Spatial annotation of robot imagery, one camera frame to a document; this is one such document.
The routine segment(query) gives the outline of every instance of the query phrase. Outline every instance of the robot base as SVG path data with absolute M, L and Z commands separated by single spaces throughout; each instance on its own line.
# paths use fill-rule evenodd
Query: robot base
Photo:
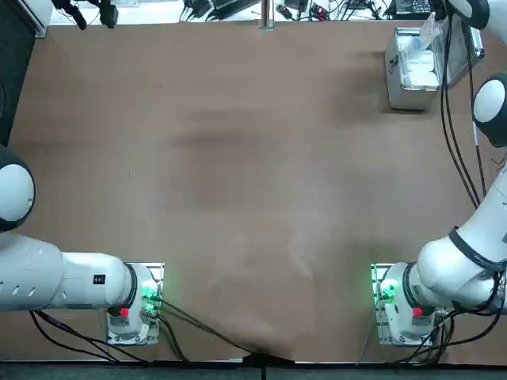
M 108 313 L 108 342 L 118 345 L 156 344 L 160 302 L 148 297 L 162 297 L 163 263 L 129 263 L 137 275 L 137 292 L 130 309 L 118 315 Z
M 402 289 L 405 267 L 406 263 L 372 264 L 375 316 L 381 344 L 419 346 L 433 329 L 434 313 L 414 317 L 405 299 Z M 428 339 L 424 345 L 431 344 Z

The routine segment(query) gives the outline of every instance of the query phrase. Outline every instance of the red button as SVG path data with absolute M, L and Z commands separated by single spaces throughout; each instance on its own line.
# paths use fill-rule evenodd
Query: red button
M 412 314 L 415 316 L 415 317 L 420 317 L 422 315 L 422 309 L 420 307 L 414 307 L 412 309 Z

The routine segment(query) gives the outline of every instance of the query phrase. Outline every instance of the metal rod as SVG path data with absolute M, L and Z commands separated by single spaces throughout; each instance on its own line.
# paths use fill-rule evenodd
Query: metal rod
M 271 0 L 261 0 L 261 28 L 269 27 L 269 3 Z

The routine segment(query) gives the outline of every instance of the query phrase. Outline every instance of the mounting plate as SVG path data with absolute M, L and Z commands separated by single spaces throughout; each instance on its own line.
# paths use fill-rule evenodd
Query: mounting plate
M 164 263 L 127 263 L 138 277 L 135 301 L 127 315 L 108 313 L 108 342 L 117 345 L 147 345 L 158 342 L 159 323 L 156 309 L 160 302 L 147 299 L 146 295 L 162 297 Z
M 392 265 L 393 264 L 372 264 L 373 307 L 375 308 L 377 335 L 379 336 L 380 344 L 392 344 L 386 310 L 383 304 L 379 301 L 380 294 L 378 287 L 380 280 Z

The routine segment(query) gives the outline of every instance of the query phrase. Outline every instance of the wire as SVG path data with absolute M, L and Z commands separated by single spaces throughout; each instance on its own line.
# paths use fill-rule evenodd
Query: wire
M 0 97 L 0 105 L 2 108 L 0 109 L 0 123 L 3 121 L 3 117 L 6 114 L 6 88 L 3 85 L 2 80 L 0 79 L 0 94 L 2 97 Z
M 63 322 L 58 321 L 57 319 L 55 319 L 54 317 L 52 317 L 49 314 L 44 313 L 43 311 L 37 311 L 36 314 L 39 317 L 41 317 L 44 321 L 46 321 L 49 325 L 52 325 L 52 326 L 56 327 L 57 329 L 60 329 L 60 330 L 66 332 L 66 333 L 69 333 L 71 335 L 74 335 L 77 338 L 83 339 L 83 340 L 89 342 L 90 344 L 91 343 L 103 344 L 104 346 L 113 348 L 113 349 L 117 350 L 118 352 L 121 352 L 122 354 L 128 356 L 129 358 L 137 360 L 140 363 L 144 363 L 144 364 L 148 364 L 149 363 L 149 361 L 147 361 L 145 359 L 141 359 L 140 357 L 135 356 L 135 355 L 131 354 L 130 352 L 125 351 L 124 349 L 117 347 L 114 344 L 110 344 L 108 342 L 105 342 L 105 341 L 97 339 L 97 338 L 93 338 L 91 336 L 82 335 L 80 332 L 77 332 L 76 330 L 74 330 L 73 328 L 71 328 L 69 325 L 66 325 Z
M 180 17 L 178 18 L 178 20 L 181 22 L 181 18 L 183 17 L 183 15 L 185 14 L 185 12 L 187 11 L 188 7 L 187 7 L 187 3 L 184 2 L 184 5 L 183 5 L 183 10 L 181 11 L 180 13 Z
M 345 19 L 345 15 L 347 14 L 347 12 L 349 11 L 349 7 L 350 7 L 350 2 L 352 0 L 346 0 L 347 2 L 345 3 L 345 11 L 343 12 L 343 15 L 341 16 L 341 19 L 340 21 L 343 21 Z
M 422 340 L 421 344 L 419 344 L 419 346 L 417 347 L 416 351 L 412 355 L 410 355 L 410 356 L 408 356 L 408 357 L 406 357 L 404 359 L 396 360 L 393 363 L 407 363 L 407 364 L 411 364 L 410 360 L 412 360 L 415 357 L 417 357 L 419 355 L 422 355 L 422 354 L 424 354 L 426 352 L 431 352 L 431 351 L 434 351 L 434 350 L 438 350 L 438 353 L 437 353 L 436 357 L 440 360 L 440 357 L 444 354 L 444 351 L 445 351 L 445 349 L 447 347 L 449 347 L 449 346 L 456 346 L 458 344 L 470 343 L 470 342 L 473 342 L 475 340 L 479 340 L 479 339 L 483 338 L 484 336 L 486 336 L 494 328 L 494 326 L 498 323 L 498 319 L 500 318 L 501 312 L 502 312 L 503 307 L 504 307 L 505 296 L 502 295 L 501 305 L 497 309 L 496 313 L 481 313 L 481 312 L 484 311 L 485 309 L 487 309 L 488 307 L 490 307 L 490 305 L 493 302 L 494 298 L 497 296 L 502 276 L 503 276 L 502 272 L 495 272 L 494 273 L 494 286 L 493 286 L 493 289 L 491 291 L 491 295 L 486 300 L 486 302 L 484 302 L 478 308 L 472 309 L 472 310 L 466 310 L 466 309 L 460 307 L 459 304 L 455 304 L 455 309 L 453 311 L 451 311 L 442 320 L 442 322 L 439 325 L 437 325 L 435 328 L 433 328 L 432 332 L 424 340 Z M 478 335 L 473 336 L 472 338 L 467 338 L 467 339 L 464 339 L 464 340 L 457 340 L 455 342 L 450 342 L 450 339 L 452 338 L 452 334 L 454 333 L 454 317 L 457 317 L 458 315 L 462 315 L 462 314 L 474 314 L 474 315 L 479 315 L 479 316 L 491 316 L 491 315 L 495 315 L 495 318 L 493 319 L 493 321 L 491 322 L 491 324 L 484 331 L 482 331 L 481 333 L 479 333 Z M 432 347 L 432 348 L 426 348 L 425 350 L 420 351 L 422 349 L 422 347 L 424 346 L 424 344 L 426 343 L 426 341 L 431 337 L 431 335 L 437 329 L 439 329 L 440 327 L 443 327 L 445 325 L 446 320 L 448 320 L 448 319 L 451 320 L 451 327 L 449 329 L 449 334 L 448 334 L 448 338 L 446 339 L 446 342 L 444 344 L 440 344 L 439 346 L 435 346 L 435 347 Z
M 33 311 L 30 311 L 30 317 L 32 317 L 32 320 L 33 320 L 33 324 L 37 327 L 37 330 L 39 330 L 40 334 L 42 334 L 42 336 L 44 338 L 46 338 L 47 340 L 49 340 L 51 343 L 55 344 L 56 346 L 58 347 L 61 347 L 61 348 L 65 348 L 69 351 L 73 351 L 73 352 L 80 352 L 82 354 L 87 354 L 87 355 L 90 355 L 90 356 L 93 356 L 93 357 L 96 357 L 96 358 L 100 358 L 100 359 L 103 359 L 103 360 L 107 360 L 108 362 L 111 362 L 111 363 L 115 363 L 117 362 L 116 359 L 111 359 L 107 356 L 103 356 L 103 355 L 100 355 L 100 354 L 94 354 L 93 352 L 90 352 L 90 351 L 87 351 L 87 350 L 81 350 L 79 348 L 74 348 L 74 347 L 71 347 L 71 346 L 67 346 L 66 344 L 63 344 L 63 343 L 60 343 L 56 340 L 54 340 L 53 338 L 51 338 L 45 331 L 44 329 L 42 328 L 42 326 L 39 324 L 36 316 L 35 316 L 35 313 Z
M 97 20 L 97 17 L 98 17 L 98 15 L 99 15 L 99 14 L 101 14 L 101 11 L 100 11 L 100 10 L 97 12 L 97 14 L 96 14 L 96 15 L 95 15 L 95 17 L 93 18 L 93 20 L 92 20 L 92 21 L 90 21 L 90 22 L 88 23 L 88 25 L 87 25 L 87 26 L 92 25 L 92 24 L 93 24 L 93 22 L 94 22 L 95 20 Z
M 199 327 L 200 329 L 204 330 L 206 333 L 210 333 L 212 335 L 215 335 L 217 336 L 218 338 L 220 338 L 221 340 L 227 342 L 228 344 L 236 347 L 236 348 L 239 348 L 243 351 L 246 351 L 250 354 L 253 354 L 255 353 L 254 351 L 248 349 L 248 348 L 245 348 L 237 343 L 235 343 L 234 341 L 232 341 L 231 339 L 227 338 L 226 336 L 224 336 L 222 333 L 216 331 L 215 329 L 205 325 L 204 323 L 202 323 L 201 321 L 199 321 L 198 319 L 192 317 L 190 314 L 186 313 L 184 310 L 180 309 L 179 307 L 173 305 L 172 303 L 169 303 L 167 301 L 164 301 L 163 299 L 159 298 L 159 297 L 151 297 L 152 300 L 154 301 L 159 301 L 159 302 L 162 302 L 164 305 L 170 307 L 171 309 L 173 310 L 176 310 L 178 313 L 180 313 L 181 315 L 185 316 L 186 318 L 188 318 L 190 321 L 194 322 L 196 327 Z
M 470 109 L 471 114 L 474 115 L 474 75 L 472 74 L 472 58 L 470 46 L 470 29 L 467 24 L 463 23 L 463 33 L 465 34 L 465 44 L 467 49 L 467 63 L 468 63 L 468 81 L 470 82 Z M 478 173 L 481 177 L 482 196 L 486 197 L 486 182 L 484 180 L 484 169 L 482 168 L 481 148 L 478 145 L 477 139 L 477 126 L 473 124 L 474 139 L 475 139 L 475 154 L 477 156 Z
M 449 15 L 448 23 L 449 23 L 449 26 L 448 26 L 448 31 L 447 31 L 447 36 L 446 36 L 446 41 L 445 41 L 445 46 L 444 46 L 444 69 L 443 69 L 444 73 L 442 74 L 442 86 L 440 89 L 440 117 L 441 117 L 441 121 L 442 121 L 442 130 L 444 132 L 445 143 L 447 144 L 447 148 L 448 148 L 449 154 L 451 155 L 452 162 L 454 163 L 454 166 L 456 167 L 456 170 L 459 174 L 459 177 L 461 178 L 461 181 L 463 183 L 463 186 L 465 187 L 465 190 L 467 191 L 470 201 L 474 205 L 474 208 L 477 209 L 478 202 L 476 201 L 476 198 L 474 198 L 474 196 L 472 195 L 471 190 L 469 189 L 468 183 L 465 180 L 465 177 L 463 175 L 463 172 L 462 172 L 461 168 L 459 167 L 458 161 L 456 160 L 456 156 L 454 155 L 454 152 L 452 150 L 451 143 L 449 140 L 449 135 L 447 132 L 446 123 L 445 123 L 444 93 L 447 92 L 446 89 L 448 88 L 447 67 L 448 67 L 449 50 L 450 50 L 451 38 L 452 38 L 452 15 Z
M 457 340 L 455 342 L 446 343 L 446 344 L 444 344 L 444 350 L 447 347 L 457 346 L 459 344 L 466 344 L 466 343 L 475 342 L 476 340 L 482 339 L 484 336 L 488 335 L 494 329 L 494 327 L 497 325 L 498 321 L 500 320 L 501 311 L 503 310 L 504 303 L 505 303 L 505 297 L 501 300 L 501 305 L 498 308 L 496 314 L 494 315 L 493 320 L 488 325 L 488 327 L 486 327 L 482 332 L 480 332 L 479 334 L 474 335 L 474 336 L 472 336 L 470 338 L 467 338 L 467 339 L 462 339 L 462 340 Z M 422 351 L 418 352 L 418 354 L 413 353 L 408 358 L 402 359 L 401 361 L 397 360 L 395 363 L 404 362 L 404 361 L 409 362 L 411 359 L 413 359 L 416 356 L 419 356 L 419 355 L 422 355 L 422 354 L 424 354 L 426 352 L 434 351 L 434 350 L 437 350 L 437 349 L 440 349 L 440 345 L 436 346 L 436 347 L 432 347 L 432 348 L 426 348 L 425 350 L 422 350 Z
M 172 348 L 173 348 L 174 352 L 176 353 L 177 357 L 179 358 L 179 360 L 181 360 L 185 363 L 190 363 L 190 360 L 188 360 L 187 357 L 183 354 L 183 351 L 181 350 L 181 346 L 177 342 L 176 334 L 174 333 L 173 327 L 170 325 L 169 321 L 167 321 L 162 315 L 159 315 L 158 319 L 167 328 L 167 331 L 171 337 Z

